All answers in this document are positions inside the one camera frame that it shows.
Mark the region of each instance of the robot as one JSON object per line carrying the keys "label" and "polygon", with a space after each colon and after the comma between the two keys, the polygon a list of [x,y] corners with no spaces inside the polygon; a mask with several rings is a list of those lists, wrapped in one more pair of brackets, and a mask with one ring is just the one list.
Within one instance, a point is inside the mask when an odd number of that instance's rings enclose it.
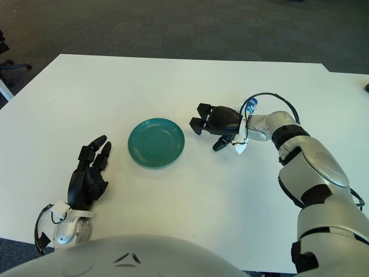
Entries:
{"label": "robot", "polygon": [[[294,118],[286,111],[254,115],[256,97],[265,94],[286,102]],[[279,95],[259,93],[248,98],[239,112],[203,103],[197,110],[200,117],[192,118],[190,125],[198,135],[205,130],[221,136],[213,146],[215,151],[231,145],[241,154],[249,139],[271,140],[275,145],[283,165],[278,182],[302,209],[298,241],[291,249],[297,276],[369,275],[369,220],[358,209],[364,201],[349,187],[347,176],[331,153],[301,127],[293,105]],[[102,136],[82,147],[70,181],[68,203],[49,204],[36,222],[35,243],[42,254],[50,239],[43,233],[38,237],[38,221],[48,209],[59,219],[53,237],[55,252],[2,276],[245,276],[214,253],[175,238],[126,235],[81,244],[89,238],[91,204],[108,185],[101,171],[107,164],[110,143],[94,161],[106,139]],[[358,204],[352,196],[359,199]]]}

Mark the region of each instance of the teal plate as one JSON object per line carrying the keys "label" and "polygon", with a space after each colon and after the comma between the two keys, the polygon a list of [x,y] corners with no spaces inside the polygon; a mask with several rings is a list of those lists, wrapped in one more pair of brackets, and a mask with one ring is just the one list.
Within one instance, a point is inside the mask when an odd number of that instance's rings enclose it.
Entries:
{"label": "teal plate", "polygon": [[185,136],[180,127],[164,118],[152,118],[138,124],[128,139],[128,150],[139,164],[165,166],[182,153]]}

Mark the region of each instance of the robotic hand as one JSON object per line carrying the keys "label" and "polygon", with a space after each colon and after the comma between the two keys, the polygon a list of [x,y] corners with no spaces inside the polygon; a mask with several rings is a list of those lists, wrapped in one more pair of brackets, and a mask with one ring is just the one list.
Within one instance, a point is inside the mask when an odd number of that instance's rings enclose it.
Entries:
{"label": "robotic hand", "polygon": [[[286,102],[295,119],[285,111],[247,114],[254,111],[254,107],[249,108],[255,106],[253,97],[263,94]],[[215,151],[230,143],[236,146],[237,136],[244,140],[244,148],[248,138],[272,140],[284,166],[278,176],[279,184],[302,208],[298,241],[291,250],[297,272],[303,272],[299,276],[367,276],[369,220],[357,209],[364,201],[350,189],[347,176],[331,153],[300,126],[295,108],[279,95],[258,95],[247,99],[239,113],[227,107],[200,104],[197,110],[201,118],[193,118],[190,125],[198,135],[202,130],[222,135],[213,147]],[[360,203],[356,204],[352,195]]]}
{"label": "robotic hand", "polygon": [[[88,240],[89,218],[94,216],[89,209],[92,203],[105,192],[108,185],[101,176],[101,171],[106,168],[110,154],[109,141],[95,158],[96,152],[106,140],[106,136],[101,136],[82,147],[77,169],[70,179],[67,203],[57,201],[54,205],[46,206],[40,213],[35,226],[35,244],[40,254],[44,253],[44,248],[50,243],[50,239],[44,232],[41,237],[38,237],[38,224],[42,215],[49,209],[52,212],[53,223],[57,224],[53,237],[55,248],[67,248]],[[59,219],[58,222],[54,222],[54,215]]]}

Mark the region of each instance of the robot finger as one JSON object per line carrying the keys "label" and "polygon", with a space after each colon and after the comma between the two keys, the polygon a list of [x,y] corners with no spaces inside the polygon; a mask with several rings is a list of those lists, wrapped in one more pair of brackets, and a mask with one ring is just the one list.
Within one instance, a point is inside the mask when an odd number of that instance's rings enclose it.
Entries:
{"label": "robot finger", "polygon": [[77,167],[77,171],[84,170],[95,159],[95,153],[105,143],[107,137],[105,135],[98,137],[88,146],[82,146],[78,160],[80,161]]}
{"label": "robot finger", "polygon": [[92,164],[92,167],[96,168],[98,171],[104,170],[106,168],[106,165],[108,164],[110,150],[111,142],[108,141],[101,150],[101,153],[97,155],[95,161]]}

